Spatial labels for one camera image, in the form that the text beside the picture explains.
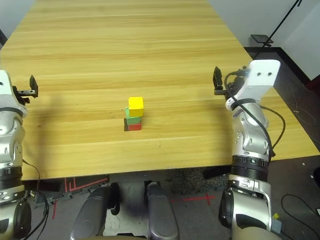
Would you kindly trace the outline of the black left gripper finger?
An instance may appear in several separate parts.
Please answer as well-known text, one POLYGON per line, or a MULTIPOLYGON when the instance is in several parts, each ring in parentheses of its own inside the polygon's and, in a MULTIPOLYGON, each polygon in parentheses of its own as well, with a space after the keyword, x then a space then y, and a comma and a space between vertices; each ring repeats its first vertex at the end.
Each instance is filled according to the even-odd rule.
POLYGON ((37 81, 33 75, 31 75, 29 78, 29 86, 31 88, 31 90, 30 90, 31 96, 38 97, 39 87, 38 87, 37 81))

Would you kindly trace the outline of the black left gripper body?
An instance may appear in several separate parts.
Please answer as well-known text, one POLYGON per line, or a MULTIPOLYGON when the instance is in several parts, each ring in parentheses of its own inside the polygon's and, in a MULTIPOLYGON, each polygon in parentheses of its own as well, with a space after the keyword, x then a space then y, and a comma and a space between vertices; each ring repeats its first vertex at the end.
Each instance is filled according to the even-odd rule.
POLYGON ((13 93, 20 104, 29 104, 29 97, 38 97, 38 87, 34 87, 31 90, 21 90, 19 91, 16 86, 12 87, 13 93))

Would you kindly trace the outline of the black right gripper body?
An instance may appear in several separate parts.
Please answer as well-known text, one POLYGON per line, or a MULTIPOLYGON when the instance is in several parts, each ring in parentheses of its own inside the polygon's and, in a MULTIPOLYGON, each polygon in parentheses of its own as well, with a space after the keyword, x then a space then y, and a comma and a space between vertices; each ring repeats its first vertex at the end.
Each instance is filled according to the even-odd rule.
POLYGON ((239 69, 235 72, 231 72, 231 76, 235 76, 235 79, 231 82, 227 82, 226 84, 222 83, 223 90, 214 90, 214 94, 216 96, 224 96, 225 100, 228 100, 231 95, 227 91, 227 88, 229 89, 230 93, 232 95, 235 95, 241 87, 244 85, 246 71, 244 69, 239 69))

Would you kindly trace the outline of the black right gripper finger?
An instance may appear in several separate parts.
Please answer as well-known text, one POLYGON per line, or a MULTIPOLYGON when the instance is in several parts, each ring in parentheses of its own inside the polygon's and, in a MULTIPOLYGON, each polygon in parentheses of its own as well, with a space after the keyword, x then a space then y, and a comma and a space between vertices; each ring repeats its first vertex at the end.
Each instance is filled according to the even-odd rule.
POLYGON ((217 66, 214 68, 212 81, 215 90, 223 90, 222 72, 217 66))

